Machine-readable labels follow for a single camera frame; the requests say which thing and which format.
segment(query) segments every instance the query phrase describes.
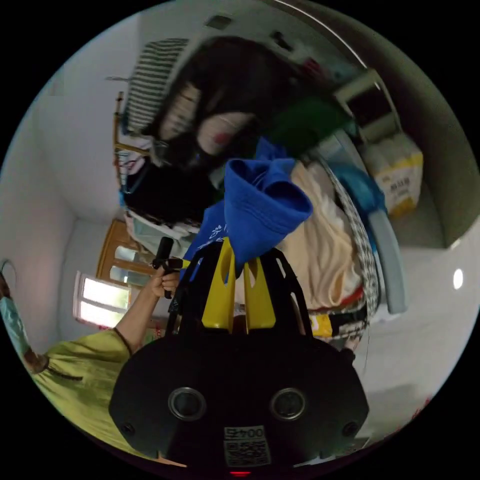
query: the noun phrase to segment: face mask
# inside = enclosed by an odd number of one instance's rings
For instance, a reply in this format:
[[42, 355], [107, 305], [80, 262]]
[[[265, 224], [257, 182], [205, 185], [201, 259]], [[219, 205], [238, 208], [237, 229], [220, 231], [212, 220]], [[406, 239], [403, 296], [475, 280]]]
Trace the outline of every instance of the face mask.
[[5, 324], [6, 331], [8, 332], [15, 351], [23, 357], [25, 352], [30, 348], [30, 344], [22, 319], [11, 298], [4, 296], [0, 299], [0, 315], [3, 318], [3, 323]]

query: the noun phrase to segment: pile of clothes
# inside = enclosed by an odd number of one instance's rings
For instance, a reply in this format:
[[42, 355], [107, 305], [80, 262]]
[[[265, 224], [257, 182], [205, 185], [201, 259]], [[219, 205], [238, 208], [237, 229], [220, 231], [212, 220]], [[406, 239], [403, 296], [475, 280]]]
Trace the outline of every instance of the pile of clothes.
[[362, 331], [378, 305], [375, 259], [355, 205], [316, 150], [352, 118], [264, 45], [210, 38], [182, 60], [185, 46], [148, 44], [130, 80], [123, 134], [147, 140], [150, 152], [124, 171], [130, 233], [163, 232], [178, 242], [171, 254], [187, 260], [228, 236], [239, 312], [243, 264], [277, 248], [312, 321], [329, 317], [319, 336]]

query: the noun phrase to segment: qr code label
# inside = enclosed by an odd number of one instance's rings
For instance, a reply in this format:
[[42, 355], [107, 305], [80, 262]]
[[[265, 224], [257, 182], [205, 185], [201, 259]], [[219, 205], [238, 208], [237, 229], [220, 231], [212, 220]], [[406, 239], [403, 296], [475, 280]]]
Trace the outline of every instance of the qr code label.
[[229, 467], [261, 467], [271, 463], [262, 425], [224, 430], [225, 461]]

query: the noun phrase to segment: screw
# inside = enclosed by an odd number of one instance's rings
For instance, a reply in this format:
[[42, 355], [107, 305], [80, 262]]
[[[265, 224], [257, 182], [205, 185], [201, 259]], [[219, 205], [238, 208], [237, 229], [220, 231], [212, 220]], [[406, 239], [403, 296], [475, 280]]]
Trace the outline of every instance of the screw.
[[353, 437], [357, 433], [357, 430], [357, 424], [354, 421], [351, 421], [343, 427], [342, 434], [344, 437]]
[[121, 426], [121, 431], [125, 434], [125, 435], [133, 435], [135, 433], [135, 429], [134, 427], [130, 424], [130, 423], [124, 423], [122, 426]]

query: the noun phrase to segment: white bag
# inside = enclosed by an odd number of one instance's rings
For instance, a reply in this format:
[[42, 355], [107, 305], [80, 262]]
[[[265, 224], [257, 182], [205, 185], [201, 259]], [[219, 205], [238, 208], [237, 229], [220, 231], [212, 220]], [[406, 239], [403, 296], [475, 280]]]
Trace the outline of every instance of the white bag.
[[359, 152], [370, 175], [385, 195], [391, 217], [414, 210], [422, 188], [424, 156], [405, 133], [379, 143], [363, 145]]

